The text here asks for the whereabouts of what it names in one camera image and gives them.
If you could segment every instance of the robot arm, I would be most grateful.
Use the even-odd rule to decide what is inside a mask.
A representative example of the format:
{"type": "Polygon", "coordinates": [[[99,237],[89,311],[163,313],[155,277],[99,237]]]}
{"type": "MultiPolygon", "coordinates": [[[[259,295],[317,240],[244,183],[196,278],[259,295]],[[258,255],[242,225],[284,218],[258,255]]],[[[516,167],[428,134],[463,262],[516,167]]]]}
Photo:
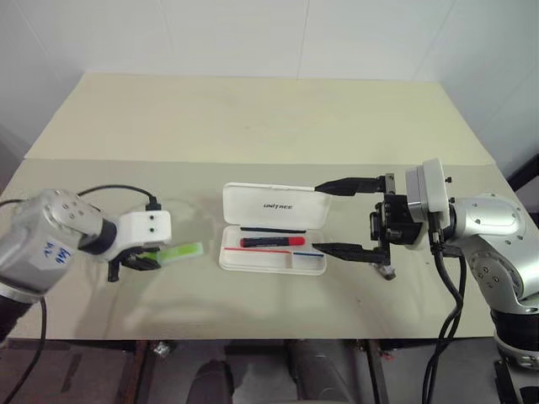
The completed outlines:
{"type": "MultiPolygon", "coordinates": [[[[351,196],[365,192],[365,180],[346,178],[321,184],[316,190],[351,196]],[[352,190],[341,192],[341,184],[352,190]]],[[[383,185],[372,191],[384,193],[384,202],[371,214],[376,218],[371,220],[371,240],[378,241],[373,250],[347,243],[314,247],[361,262],[379,263],[371,256],[383,253],[386,261],[382,263],[388,265],[389,244],[414,246],[424,234],[414,226],[428,226],[437,237],[431,245],[460,248],[464,254],[491,308],[500,351],[521,366],[539,369],[539,231],[526,222],[515,202],[496,194],[448,199],[445,182],[450,179],[445,179],[435,159],[407,171],[406,195],[388,193],[383,185]]]]}
{"type": "Polygon", "coordinates": [[[448,243],[458,246],[491,309],[500,351],[539,369],[539,231],[497,194],[457,199],[448,243]]]}
{"type": "Polygon", "coordinates": [[[0,238],[0,342],[67,272],[77,250],[119,265],[126,252],[159,247],[171,235],[167,211],[115,218],[57,189],[21,203],[10,231],[0,238]]]}

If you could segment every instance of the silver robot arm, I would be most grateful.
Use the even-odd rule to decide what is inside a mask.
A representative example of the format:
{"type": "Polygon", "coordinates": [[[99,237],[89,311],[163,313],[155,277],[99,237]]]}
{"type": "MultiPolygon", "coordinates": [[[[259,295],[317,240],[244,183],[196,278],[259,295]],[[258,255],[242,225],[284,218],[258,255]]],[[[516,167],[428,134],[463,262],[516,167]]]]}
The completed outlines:
{"type": "Polygon", "coordinates": [[[77,250],[114,262],[124,252],[166,244],[171,235],[163,210],[113,217],[58,189],[22,202],[0,238],[0,342],[67,272],[77,250]]]}
{"type": "Polygon", "coordinates": [[[451,199],[439,160],[407,172],[415,221],[435,214],[446,243],[459,247],[491,308],[499,350],[539,369],[539,231],[514,201],[497,194],[451,199]]]}

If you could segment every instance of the green object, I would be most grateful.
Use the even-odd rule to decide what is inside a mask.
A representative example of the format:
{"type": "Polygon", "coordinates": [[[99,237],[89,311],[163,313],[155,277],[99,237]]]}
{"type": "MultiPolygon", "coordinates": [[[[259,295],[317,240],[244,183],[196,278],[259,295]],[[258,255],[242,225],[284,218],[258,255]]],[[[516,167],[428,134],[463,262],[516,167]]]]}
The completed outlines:
{"type": "Polygon", "coordinates": [[[193,242],[191,244],[165,248],[158,252],[145,252],[139,255],[139,257],[153,259],[154,261],[157,261],[159,265],[164,267],[165,265],[174,263],[180,259],[199,257],[202,254],[204,254],[202,243],[193,242]]]}

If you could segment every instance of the pen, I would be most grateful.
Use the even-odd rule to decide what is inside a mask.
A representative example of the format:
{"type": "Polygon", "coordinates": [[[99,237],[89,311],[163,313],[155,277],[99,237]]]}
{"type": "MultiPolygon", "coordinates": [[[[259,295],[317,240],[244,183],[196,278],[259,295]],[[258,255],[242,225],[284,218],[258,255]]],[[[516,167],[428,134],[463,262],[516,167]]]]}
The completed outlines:
{"type": "Polygon", "coordinates": [[[302,246],[304,244],[305,237],[254,237],[242,238],[239,241],[239,245],[243,248],[302,246]]]}
{"type": "Polygon", "coordinates": [[[248,253],[279,253],[279,254],[291,254],[288,250],[264,250],[262,248],[238,248],[238,247],[225,247],[227,251],[244,251],[248,253]]]}

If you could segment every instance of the table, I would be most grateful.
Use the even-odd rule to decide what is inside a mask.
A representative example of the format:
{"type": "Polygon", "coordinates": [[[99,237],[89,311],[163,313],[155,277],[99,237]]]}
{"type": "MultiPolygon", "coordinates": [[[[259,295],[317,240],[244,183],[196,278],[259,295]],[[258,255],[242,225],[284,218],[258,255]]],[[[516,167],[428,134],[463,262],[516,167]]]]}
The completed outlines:
{"type": "MultiPolygon", "coordinates": [[[[437,83],[138,77],[87,74],[3,194],[129,183],[173,213],[174,242],[201,241],[205,255],[155,272],[106,267],[80,253],[48,294],[48,338],[434,338],[452,299],[426,243],[392,250],[398,276],[328,259],[321,276],[228,272],[217,265],[221,190],[230,181],[315,185],[347,176],[404,173],[440,157],[451,196],[509,185],[437,83]]],[[[380,195],[334,199],[327,241],[371,246],[368,216],[380,195]]],[[[110,213],[141,207],[129,191],[88,200],[110,213]]],[[[0,216],[5,231],[8,216],[0,216]]],[[[448,265],[457,273],[456,263],[448,265]]],[[[459,337],[492,335],[472,277],[459,337]]],[[[33,308],[13,332],[33,338],[33,308]]]]}

